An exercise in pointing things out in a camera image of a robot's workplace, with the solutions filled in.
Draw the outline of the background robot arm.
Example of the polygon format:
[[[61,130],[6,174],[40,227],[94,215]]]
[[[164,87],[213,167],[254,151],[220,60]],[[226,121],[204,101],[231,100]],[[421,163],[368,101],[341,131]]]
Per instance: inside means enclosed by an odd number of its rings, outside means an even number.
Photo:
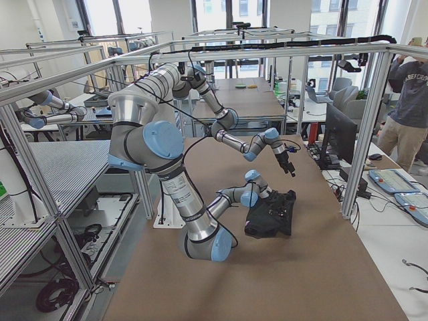
[[[84,106],[74,106],[54,96],[49,90],[29,96],[28,99],[32,100],[33,104],[25,108],[18,108],[15,113],[19,121],[30,125],[32,128],[40,129],[48,124],[70,124],[79,122],[83,120],[87,114],[87,110]],[[48,106],[51,108],[50,113],[34,114],[31,108],[35,105]]]

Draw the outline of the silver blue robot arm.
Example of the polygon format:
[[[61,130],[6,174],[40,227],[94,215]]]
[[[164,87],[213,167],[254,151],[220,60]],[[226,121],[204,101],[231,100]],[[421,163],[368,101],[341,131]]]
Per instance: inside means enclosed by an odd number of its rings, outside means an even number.
[[[183,67],[172,63],[159,66],[135,81],[128,88],[135,91],[136,105],[158,112],[161,104],[171,106],[168,97],[180,99],[196,90],[207,103],[215,121],[208,128],[208,135],[238,150],[247,161],[253,161],[269,145],[285,173],[294,176],[294,166],[289,160],[289,148],[280,140],[275,128],[259,133],[251,143],[243,143],[229,133],[229,129],[238,121],[238,114],[232,108],[220,103],[201,71],[192,67]],[[183,142],[176,133],[177,129],[168,122],[146,121],[142,136],[151,153],[159,158],[175,159],[183,155]]]
[[[181,251],[191,259],[225,261],[233,234],[218,218],[234,203],[251,208],[275,192],[252,170],[246,173],[244,186],[223,189],[210,205],[204,204],[183,162],[182,134],[166,120],[153,121],[158,103],[147,93],[129,89],[111,94],[108,103],[114,117],[109,165],[134,172],[148,169],[156,175],[185,223]]]

